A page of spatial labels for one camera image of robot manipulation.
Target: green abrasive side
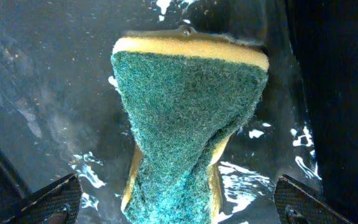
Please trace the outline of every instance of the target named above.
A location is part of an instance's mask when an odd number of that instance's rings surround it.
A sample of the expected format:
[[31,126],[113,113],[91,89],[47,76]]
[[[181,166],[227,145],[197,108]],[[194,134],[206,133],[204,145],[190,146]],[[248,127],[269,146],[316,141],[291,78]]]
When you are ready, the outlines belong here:
[[111,57],[132,133],[143,152],[132,223],[210,223],[213,146],[246,124],[268,75],[218,59],[118,52]]

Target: green scouring pad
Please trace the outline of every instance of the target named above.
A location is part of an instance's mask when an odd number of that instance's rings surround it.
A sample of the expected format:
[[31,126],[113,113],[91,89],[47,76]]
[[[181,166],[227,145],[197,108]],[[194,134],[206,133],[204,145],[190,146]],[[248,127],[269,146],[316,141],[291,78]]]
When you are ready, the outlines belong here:
[[121,210],[132,223],[217,223],[216,162],[253,115],[269,61],[192,30],[129,33],[111,61],[136,147]]

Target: sponge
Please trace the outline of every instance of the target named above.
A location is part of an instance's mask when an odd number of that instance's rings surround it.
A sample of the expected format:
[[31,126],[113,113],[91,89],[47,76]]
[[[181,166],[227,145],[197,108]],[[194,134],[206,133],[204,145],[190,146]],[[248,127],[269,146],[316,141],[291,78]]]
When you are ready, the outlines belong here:
[[121,210],[132,223],[217,223],[216,162],[261,99],[267,56],[181,27],[129,32],[111,61],[137,143]]

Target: water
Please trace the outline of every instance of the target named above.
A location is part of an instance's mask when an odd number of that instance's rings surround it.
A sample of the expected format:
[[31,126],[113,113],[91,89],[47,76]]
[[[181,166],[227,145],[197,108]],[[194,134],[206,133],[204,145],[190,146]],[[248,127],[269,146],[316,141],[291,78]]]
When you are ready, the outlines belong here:
[[270,60],[255,116],[219,163],[221,223],[278,223],[272,195],[281,174],[320,189],[285,6],[231,4],[222,8],[233,10],[227,13],[202,0],[0,1],[0,147],[29,187],[76,172],[84,190],[79,223],[127,223],[119,208],[134,141],[112,74],[112,46],[128,29],[184,22],[214,30],[218,22],[204,19],[213,12],[232,21],[219,20],[231,36],[263,42]]

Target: water splash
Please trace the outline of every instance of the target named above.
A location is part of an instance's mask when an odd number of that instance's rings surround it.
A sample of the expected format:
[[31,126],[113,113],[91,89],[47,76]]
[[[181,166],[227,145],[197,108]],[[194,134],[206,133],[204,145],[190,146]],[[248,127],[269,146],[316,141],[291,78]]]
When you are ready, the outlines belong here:
[[269,127],[271,127],[272,125],[265,122],[265,123],[262,124],[262,126],[263,126],[263,127],[266,127],[266,128],[269,128]]
[[220,222],[222,222],[224,220],[227,220],[228,218],[231,218],[232,216],[233,216],[233,214],[226,215],[225,213],[221,212],[218,215],[218,223],[220,223]]
[[237,136],[240,135],[240,134],[243,132],[243,130],[244,130],[243,127],[241,127],[240,129],[238,129],[238,131],[237,131]]
[[305,163],[303,162],[302,157],[300,156],[296,156],[295,157],[295,162],[296,164],[298,164],[298,166],[303,170],[303,172],[306,174],[307,178],[312,179],[313,177],[316,177],[319,180],[322,180],[322,178],[318,175],[318,165],[316,162],[315,168],[314,170],[311,170],[309,167],[307,167],[305,165]]
[[[189,6],[191,6],[194,2],[198,0],[182,0],[178,1],[178,6],[182,7],[182,5],[187,4],[186,8],[183,12],[186,12]],[[167,13],[168,7],[171,5],[173,0],[157,0],[156,5],[160,8],[160,12],[162,15]]]
[[313,149],[312,151],[310,151],[310,155],[312,156],[313,159],[316,158],[316,151]]
[[[303,133],[304,133],[303,135],[298,136],[298,139],[296,139],[292,142],[293,146],[295,146],[295,147],[296,146],[310,147],[313,145],[313,140],[311,139],[311,134],[309,132],[309,129],[306,126],[303,128]],[[306,140],[308,142],[306,144],[302,144],[302,138],[306,138]]]
[[256,130],[256,129],[253,129],[252,131],[249,131],[249,137],[250,138],[259,138],[263,134],[265,134],[263,131],[259,131],[259,130]]
[[[224,196],[227,202],[235,205],[232,214],[243,211],[257,197],[273,191],[274,185],[269,177],[229,162],[220,163],[218,169],[223,180]],[[219,216],[230,218],[231,215],[219,214]]]
[[94,197],[92,195],[88,195],[85,192],[82,193],[81,208],[91,207],[91,208],[96,209],[96,211],[98,211],[98,203],[99,203],[99,200],[96,197]]
[[94,188],[98,189],[102,186],[107,185],[102,180],[99,180],[99,177],[94,173],[94,171],[92,170],[92,167],[87,164],[83,164],[82,170],[76,170],[76,172],[78,174],[78,177],[87,178],[88,181],[91,182],[91,184]]
[[85,153],[84,156],[81,155],[73,155],[75,159],[81,160],[83,159],[85,162],[94,162],[96,164],[99,164],[103,166],[103,161],[96,159],[92,152]]
[[295,129],[293,129],[293,128],[290,130],[290,132],[291,132],[292,136],[294,136],[294,137],[295,137],[296,134],[298,133],[298,131],[295,130]]
[[110,83],[112,86],[114,86],[114,88],[115,88],[116,90],[118,90],[118,82],[117,82],[117,80],[116,80],[113,76],[110,76],[110,77],[108,78],[108,81],[109,81],[109,83]]

